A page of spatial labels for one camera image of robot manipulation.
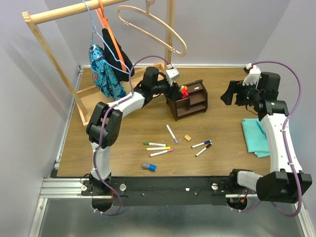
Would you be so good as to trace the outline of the orange black highlighter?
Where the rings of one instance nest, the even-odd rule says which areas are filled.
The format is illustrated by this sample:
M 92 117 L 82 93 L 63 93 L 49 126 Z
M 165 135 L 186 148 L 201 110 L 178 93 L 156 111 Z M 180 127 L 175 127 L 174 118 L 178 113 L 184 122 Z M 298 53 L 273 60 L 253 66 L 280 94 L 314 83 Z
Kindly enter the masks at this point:
M 184 86 L 183 90 L 181 91 L 182 94 L 184 94 L 184 92 L 187 91 L 187 86 Z

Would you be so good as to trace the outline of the pink black highlighter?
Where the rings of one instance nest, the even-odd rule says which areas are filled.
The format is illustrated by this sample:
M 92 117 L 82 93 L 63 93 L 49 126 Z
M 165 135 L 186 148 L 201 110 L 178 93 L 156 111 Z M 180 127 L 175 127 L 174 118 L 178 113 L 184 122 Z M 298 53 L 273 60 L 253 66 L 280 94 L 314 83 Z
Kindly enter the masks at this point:
M 189 94 L 185 91 L 184 94 L 183 94 L 183 96 L 182 96 L 182 98 L 186 98 L 186 97 L 188 97 L 188 95 L 189 95 Z

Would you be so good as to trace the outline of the lavender cap white marker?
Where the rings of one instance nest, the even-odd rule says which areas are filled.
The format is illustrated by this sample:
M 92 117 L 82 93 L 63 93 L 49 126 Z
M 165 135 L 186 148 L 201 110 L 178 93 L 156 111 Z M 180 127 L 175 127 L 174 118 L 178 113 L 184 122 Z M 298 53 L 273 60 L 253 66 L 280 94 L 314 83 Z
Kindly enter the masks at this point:
M 177 140 L 177 138 L 175 137 L 173 131 L 171 130 L 171 128 L 170 128 L 170 126 L 169 126 L 168 124 L 166 125 L 166 128 L 167 128 L 168 132 L 170 133 L 172 139 L 174 140 L 175 144 L 178 144 L 178 140 Z

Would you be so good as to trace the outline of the yellow cap white marker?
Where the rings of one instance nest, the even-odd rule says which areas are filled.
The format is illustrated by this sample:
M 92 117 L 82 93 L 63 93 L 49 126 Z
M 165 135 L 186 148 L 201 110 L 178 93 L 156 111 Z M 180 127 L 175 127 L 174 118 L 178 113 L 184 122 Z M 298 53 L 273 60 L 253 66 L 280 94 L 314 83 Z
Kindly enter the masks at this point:
M 160 151 L 160 150 L 169 150 L 171 147 L 152 147 L 146 148 L 146 151 Z

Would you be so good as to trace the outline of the green cap white marker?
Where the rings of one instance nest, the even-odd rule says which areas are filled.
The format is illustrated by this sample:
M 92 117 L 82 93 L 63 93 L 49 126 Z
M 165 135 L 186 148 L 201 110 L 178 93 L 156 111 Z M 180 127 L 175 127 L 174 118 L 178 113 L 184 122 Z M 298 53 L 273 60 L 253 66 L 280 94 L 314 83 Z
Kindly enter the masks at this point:
M 155 147 L 166 147 L 166 144 L 162 144 L 162 143 L 152 143 L 152 142 L 143 142 L 143 145 L 146 146 L 155 146 Z

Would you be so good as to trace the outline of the pink cap white marker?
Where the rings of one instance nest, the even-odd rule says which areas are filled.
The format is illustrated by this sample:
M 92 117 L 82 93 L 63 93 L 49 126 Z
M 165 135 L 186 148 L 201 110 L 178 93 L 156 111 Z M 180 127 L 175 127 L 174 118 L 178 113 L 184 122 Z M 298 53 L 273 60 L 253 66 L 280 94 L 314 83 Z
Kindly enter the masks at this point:
M 166 154 L 166 153 L 169 153 L 169 152 L 172 152 L 172 151 L 173 151 L 173 149 L 163 150 L 163 151 L 160 151 L 160 152 L 156 152 L 156 153 L 150 154 L 149 157 L 159 156 L 159 155 Z

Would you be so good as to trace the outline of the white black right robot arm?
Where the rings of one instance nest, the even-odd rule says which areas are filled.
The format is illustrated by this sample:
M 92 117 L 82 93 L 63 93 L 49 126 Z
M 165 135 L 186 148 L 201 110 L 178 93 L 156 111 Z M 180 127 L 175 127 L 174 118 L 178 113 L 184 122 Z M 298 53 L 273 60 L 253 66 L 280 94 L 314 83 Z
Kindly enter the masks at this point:
M 232 80 L 220 99 L 226 104 L 252 106 L 267 136 L 270 151 L 270 173 L 259 175 L 250 170 L 233 169 L 227 181 L 234 194 L 244 188 L 256 192 L 261 201 L 297 203 L 312 185 L 296 158 L 285 101 L 278 100 L 280 75 L 271 72 L 249 73 L 244 80 Z

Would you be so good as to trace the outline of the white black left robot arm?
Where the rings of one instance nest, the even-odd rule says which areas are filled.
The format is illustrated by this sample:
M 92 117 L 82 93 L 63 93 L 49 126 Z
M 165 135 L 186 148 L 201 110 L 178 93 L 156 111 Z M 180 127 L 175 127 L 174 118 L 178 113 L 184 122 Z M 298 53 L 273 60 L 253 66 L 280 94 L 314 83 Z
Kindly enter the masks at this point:
M 175 80 L 180 76 L 178 70 L 167 66 L 165 73 L 156 67 L 147 67 L 143 79 L 132 88 L 125 97 L 105 104 L 99 102 L 86 127 L 86 133 L 91 142 L 93 165 L 89 181 L 93 190 L 104 195 L 109 191 L 111 146 L 119 136 L 122 119 L 146 106 L 154 95 L 163 94 L 167 99 L 181 98 L 182 93 Z

